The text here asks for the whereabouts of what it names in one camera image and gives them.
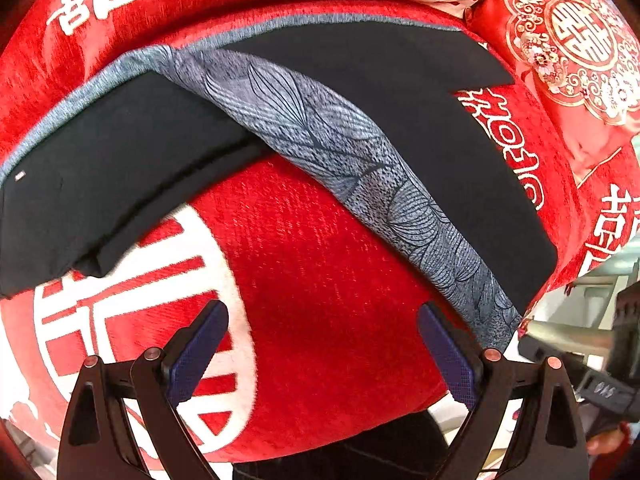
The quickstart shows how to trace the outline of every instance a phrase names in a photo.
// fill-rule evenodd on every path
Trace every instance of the person's hand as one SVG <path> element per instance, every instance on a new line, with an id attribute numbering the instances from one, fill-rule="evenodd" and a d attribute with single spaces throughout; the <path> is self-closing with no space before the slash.
<path id="1" fill-rule="evenodd" d="M 622 445 L 625 438 L 625 434 L 620 428 L 607 433 L 601 433 L 587 442 L 587 452 L 591 456 L 613 453 Z"/>

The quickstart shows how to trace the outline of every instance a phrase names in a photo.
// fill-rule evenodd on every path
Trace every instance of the gray fabric lining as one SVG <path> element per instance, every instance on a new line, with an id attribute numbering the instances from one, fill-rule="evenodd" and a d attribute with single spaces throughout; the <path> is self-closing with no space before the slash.
<path id="1" fill-rule="evenodd" d="M 378 126 L 343 97 L 302 74 L 257 57 L 218 50 L 278 27 L 365 20 L 428 26 L 359 14 L 288 16 L 182 49 L 151 46 L 127 52 L 53 108 L 2 166 L 0 179 L 4 181 L 30 149 L 92 101 L 154 70 L 214 102 L 313 176 L 407 257 L 455 307 L 483 346 L 504 350 L 520 314 Z"/>

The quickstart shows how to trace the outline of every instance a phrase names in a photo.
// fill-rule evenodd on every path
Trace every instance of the leaf pattern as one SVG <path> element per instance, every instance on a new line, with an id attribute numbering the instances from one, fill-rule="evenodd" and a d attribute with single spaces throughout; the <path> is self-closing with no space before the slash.
<path id="1" fill-rule="evenodd" d="M 482 258 L 359 108 L 306 76 L 228 50 L 176 63 L 165 75 L 218 104 L 322 183 L 436 286 L 483 345 L 506 348 L 520 315 Z"/>

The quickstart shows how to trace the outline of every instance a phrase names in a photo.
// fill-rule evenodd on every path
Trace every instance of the metal screw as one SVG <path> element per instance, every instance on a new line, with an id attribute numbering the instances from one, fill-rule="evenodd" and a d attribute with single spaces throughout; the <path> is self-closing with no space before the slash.
<path id="1" fill-rule="evenodd" d="M 500 359 L 502 359 L 502 354 L 500 353 L 500 351 L 496 350 L 495 348 L 488 348 L 487 350 L 484 351 L 484 357 L 486 358 L 487 361 L 496 363 Z"/>
<path id="2" fill-rule="evenodd" d="M 562 361 L 557 357 L 550 357 L 546 360 L 546 362 L 549 363 L 549 366 L 551 366 L 554 370 L 559 370 L 560 368 L 562 368 Z"/>
<path id="3" fill-rule="evenodd" d="M 98 364 L 98 356 L 90 355 L 87 359 L 84 360 L 84 366 L 87 368 L 93 368 Z"/>
<path id="4" fill-rule="evenodd" d="M 145 350 L 145 359 L 147 361 L 155 361 L 160 357 L 161 353 L 162 353 L 161 349 L 159 349 L 157 346 L 148 348 Z"/>

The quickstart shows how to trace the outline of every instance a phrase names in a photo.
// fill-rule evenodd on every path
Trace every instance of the blue gripper pad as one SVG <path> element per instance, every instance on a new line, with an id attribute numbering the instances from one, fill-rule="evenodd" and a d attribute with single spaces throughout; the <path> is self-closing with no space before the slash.
<path id="1" fill-rule="evenodd" d="M 478 378 L 447 329 L 432 311 L 433 308 L 437 306 L 424 304 L 420 307 L 418 331 L 447 383 L 451 395 L 471 411 L 478 402 L 475 389 Z"/>
<path id="2" fill-rule="evenodd" d="M 180 329 L 194 330 L 168 370 L 166 398 L 174 408 L 180 402 L 191 399 L 228 326 L 229 313 L 226 305 L 222 301 L 213 300 L 207 303 L 190 327 Z"/>

